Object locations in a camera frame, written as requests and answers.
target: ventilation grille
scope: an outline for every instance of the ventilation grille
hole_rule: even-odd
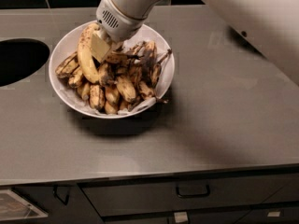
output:
[[[119,26],[117,19],[107,10],[103,11],[103,20],[112,28]]]

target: black oval object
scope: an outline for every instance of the black oval object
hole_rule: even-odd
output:
[[[11,39],[0,42],[0,87],[32,75],[48,60],[46,44],[34,39]]]

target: white bowl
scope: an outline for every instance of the white bowl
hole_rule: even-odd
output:
[[[85,24],[80,25],[76,29],[65,35],[62,40],[57,44],[53,53],[50,56],[49,65],[49,75],[50,83],[58,96],[70,107],[77,110],[78,112],[99,119],[120,119],[125,117],[130,117],[136,115],[156,103],[156,99],[152,98],[147,101],[142,102],[137,107],[135,107],[131,112],[120,112],[119,115],[107,115],[100,113],[95,109],[91,109],[89,104],[82,101],[76,95],[74,89],[71,89],[65,85],[65,83],[56,77],[55,68],[61,63],[67,56],[74,52],[77,48],[78,39],[82,30],[90,23],[96,21],[90,21]],[[160,34],[148,27],[147,25],[142,25],[140,30],[131,39],[124,42],[124,47],[129,49],[134,46],[137,42],[153,40],[157,45],[158,58],[160,55],[167,52],[170,49],[167,42],[162,38]],[[175,72],[175,59],[173,54],[170,55],[169,59],[163,62],[162,73],[160,74],[159,82],[156,86],[156,97],[162,98],[167,92]]]

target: bowl of bananas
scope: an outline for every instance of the bowl of bananas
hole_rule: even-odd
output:
[[[167,103],[164,95],[174,76],[175,59],[164,38],[142,25],[99,63],[90,49],[98,29],[96,21],[82,24],[55,47],[49,75],[57,95],[71,108],[99,119],[122,119],[157,102]]]

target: countertop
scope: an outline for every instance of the countertop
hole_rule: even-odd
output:
[[[53,50],[95,10],[0,10],[0,40],[35,38]],[[299,163],[299,88],[275,65],[207,6],[155,7],[146,24],[174,51],[169,104],[89,119],[59,99],[46,63],[0,88],[0,185]]]

